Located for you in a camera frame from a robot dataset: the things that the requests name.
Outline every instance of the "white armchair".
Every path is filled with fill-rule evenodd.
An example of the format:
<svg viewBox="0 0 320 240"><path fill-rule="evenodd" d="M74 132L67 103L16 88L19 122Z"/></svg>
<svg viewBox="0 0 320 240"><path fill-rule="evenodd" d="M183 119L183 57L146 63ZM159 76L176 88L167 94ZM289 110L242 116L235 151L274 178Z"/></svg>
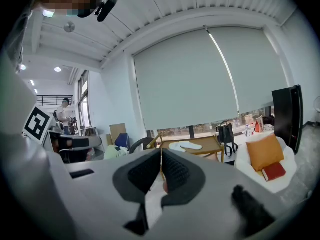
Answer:
<svg viewBox="0 0 320 240"><path fill-rule="evenodd" d="M269 134L270 133L261 133L261 134L250 136L246 142L259 141L264 137L268 136ZM251 166L251 160L248 153L247 144L243 144L239 146L239 149L236 155L236 160L234 163L234 167L236 167L239 171L243 172L245 175L250 177L252 180L257 182L261 186L265 187L271 193L277 193L287 188L297 171L297 164L295 161L294 151L286 145L285 141L282 138L280 137L276 137L276 138L281 145L283 155L284 155L284 160L280 161L280 164L283 166L283 168L286 171L284 176L274 180L266 181L262 174L259 175L255 171L255 169Z"/></svg>

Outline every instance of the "white slipper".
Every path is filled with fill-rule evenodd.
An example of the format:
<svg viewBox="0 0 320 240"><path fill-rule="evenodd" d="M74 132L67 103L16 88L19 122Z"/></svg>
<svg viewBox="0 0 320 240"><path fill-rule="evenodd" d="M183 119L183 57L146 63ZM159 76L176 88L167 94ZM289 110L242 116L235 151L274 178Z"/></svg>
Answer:
<svg viewBox="0 0 320 240"><path fill-rule="evenodd" d="M175 151L180 151L180 152L186 152L185 149L180 147L179 142L173 142L169 144L169 149L170 150L175 150Z"/></svg>
<svg viewBox="0 0 320 240"><path fill-rule="evenodd" d="M190 141L180 141L180 147L191 150L200 150L202 149L201 145L191 143Z"/></svg>

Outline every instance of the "window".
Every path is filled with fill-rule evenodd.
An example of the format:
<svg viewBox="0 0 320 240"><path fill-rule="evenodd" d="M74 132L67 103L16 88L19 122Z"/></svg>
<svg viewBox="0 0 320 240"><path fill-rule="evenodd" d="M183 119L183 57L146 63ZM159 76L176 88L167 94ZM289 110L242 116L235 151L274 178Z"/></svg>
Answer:
<svg viewBox="0 0 320 240"><path fill-rule="evenodd" d="M275 118L275 106L271 106L271 115Z"/></svg>
<svg viewBox="0 0 320 240"><path fill-rule="evenodd" d="M246 125L250 125L250 127L254 127L257 118L261 116L263 117L266 116L265 108L243 113L243 114L240 114L239 117L226 119L225 121L228 122L228 124L232 124L233 134L242 134L242 132L246 128ZM193 128L195 138L202 138L202 137L215 135L217 132L217 126L219 126L222 122L224 121L198 124L190 127ZM163 133L162 138L164 141L174 141L174 140L183 140L183 139L191 138L190 130L188 126L151 131L151 137L154 138L155 136L158 135L159 132Z"/></svg>
<svg viewBox="0 0 320 240"><path fill-rule="evenodd" d="M188 126L179 128L160 129L158 131L153 130L151 132L151 137L155 138L158 135L158 133L163 133L162 139L164 141L190 139L190 132Z"/></svg>
<svg viewBox="0 0 320 240"><path fill-rule="evenodd" d="M89 72L85 71L79 80L78 93L79 93L79 117L80 125L84 128L91 126L89 105L88 105L88 77Z"/></svg>

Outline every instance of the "person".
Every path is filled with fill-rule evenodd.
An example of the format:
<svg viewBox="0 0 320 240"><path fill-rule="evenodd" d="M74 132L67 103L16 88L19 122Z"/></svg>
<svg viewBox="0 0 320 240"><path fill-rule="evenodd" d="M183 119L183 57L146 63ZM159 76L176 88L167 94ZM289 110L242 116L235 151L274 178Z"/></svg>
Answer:
<svg viewBox="0 0 320 240"><path fill-rule="evenodd" d="M65 109L70 105L68 98L63 99L61 106L56 110L56 117L59 122L63 123L63 130L65 135L70 135L69 132L69 122L72 121L71 118L66 117Z"/></svg>

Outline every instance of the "bottle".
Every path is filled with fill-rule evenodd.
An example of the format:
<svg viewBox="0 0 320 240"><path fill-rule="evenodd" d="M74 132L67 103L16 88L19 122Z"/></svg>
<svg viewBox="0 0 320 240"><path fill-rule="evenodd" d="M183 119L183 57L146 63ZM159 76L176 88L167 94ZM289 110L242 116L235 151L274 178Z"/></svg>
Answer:
<svg viewBox="0 0 320 240"><path fill-rule="evenodd" d="M255 134L255 124L251 123L251 135Z"/></svg>
<svg viewBox="0 0 320 240"><path fill-rule="evenodd" d="M245 136L249 137L250 136L250 127L249 124L245 125L245 130L244 130Z"/></svg>

